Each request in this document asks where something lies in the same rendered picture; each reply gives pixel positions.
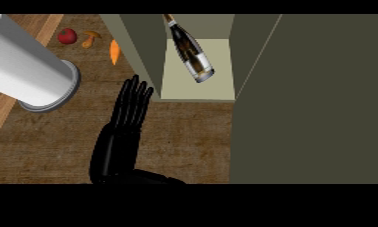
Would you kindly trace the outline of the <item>red tomato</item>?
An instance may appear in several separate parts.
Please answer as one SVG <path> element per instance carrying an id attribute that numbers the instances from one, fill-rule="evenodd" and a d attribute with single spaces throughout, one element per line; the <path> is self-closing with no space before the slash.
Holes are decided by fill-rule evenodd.
<path id="1" fill-rule="evenodd" d="M 77 42 L 77 33 L 72 28 L 66 28 L 58 34 L 58 41 L 69 45 Z"/>

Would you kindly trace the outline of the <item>brown mushroom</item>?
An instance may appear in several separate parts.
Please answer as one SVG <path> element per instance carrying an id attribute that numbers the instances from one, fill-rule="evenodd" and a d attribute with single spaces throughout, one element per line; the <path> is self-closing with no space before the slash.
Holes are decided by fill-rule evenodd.
<path id="1" fill-rule="evenodd" d="M 89 49 L 94 46 L 95 43 L 95 39 L 97 38 L 103 38 L 101 34 L 95 31 L 85 31 L 83 32 L 85 35 L 88 35 L 88 39 L 85 40 L 85 42 L 82 43 L 82 46 L 85 49 Z"/>

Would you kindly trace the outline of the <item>dark glass wine bottle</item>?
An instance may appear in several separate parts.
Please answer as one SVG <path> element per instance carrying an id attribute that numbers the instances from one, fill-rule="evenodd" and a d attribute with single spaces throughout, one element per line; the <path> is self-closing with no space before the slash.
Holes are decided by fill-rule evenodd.
<path id="1" fill-rule="evenodd" d="M 198 83 L 203 83 L 213 75 L 215 68 L 204 50 L 188 31 L 176 22 L 172 14 L 165 14 L 165 19 L 172 31 L 176 50 L 188 71 Z"/>

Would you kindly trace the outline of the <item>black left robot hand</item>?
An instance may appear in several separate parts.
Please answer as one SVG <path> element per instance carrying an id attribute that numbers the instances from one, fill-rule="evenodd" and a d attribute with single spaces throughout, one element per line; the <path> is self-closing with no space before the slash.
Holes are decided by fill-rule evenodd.
<path id="1" fill-rule="evenodd" d="M 138 75 L 125 81 L 113 116 L 95 144 L 89 167 L 94 184 L 184 184 L 173 177 L 135 168 L 153 93 L 154 88 L 139 81 Z"/>

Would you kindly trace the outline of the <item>olive green open cabinet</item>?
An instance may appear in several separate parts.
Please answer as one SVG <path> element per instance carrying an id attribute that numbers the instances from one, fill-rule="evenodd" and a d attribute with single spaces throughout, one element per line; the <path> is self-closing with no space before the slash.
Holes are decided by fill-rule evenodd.
<path id="1" fill-rule="evenodd" d="M 247 84 L 281 16 L 278 14 L 178 14 L 215 67 L 197 82 L 179 58 L 160 14 L 101 16 L 141 79 L 154 87 L 157 102 L 232 102 Z"/>

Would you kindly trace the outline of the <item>orange carrot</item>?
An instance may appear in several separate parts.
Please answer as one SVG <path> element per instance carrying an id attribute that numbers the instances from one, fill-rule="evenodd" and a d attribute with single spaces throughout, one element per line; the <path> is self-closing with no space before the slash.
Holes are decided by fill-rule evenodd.
<path id="1" fill-rule="evenodd" d="M 113 65 L 116 65 L 119 62 L 120 54 L 122 54 L 122 47 L 114 39 L 110 44 L 110 58 L 113 61 Z"/>

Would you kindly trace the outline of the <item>white cylinder with grey rim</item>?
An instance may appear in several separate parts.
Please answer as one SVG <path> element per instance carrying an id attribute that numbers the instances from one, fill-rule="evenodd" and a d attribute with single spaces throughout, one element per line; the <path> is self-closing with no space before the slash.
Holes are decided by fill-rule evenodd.
<path id="1" fill-rule="evenodd" d="M 0 92 L 30 112 L 58 109 L 82 81 L 76 64 L 58 58 L 7 14 L 0 14 Z"/>

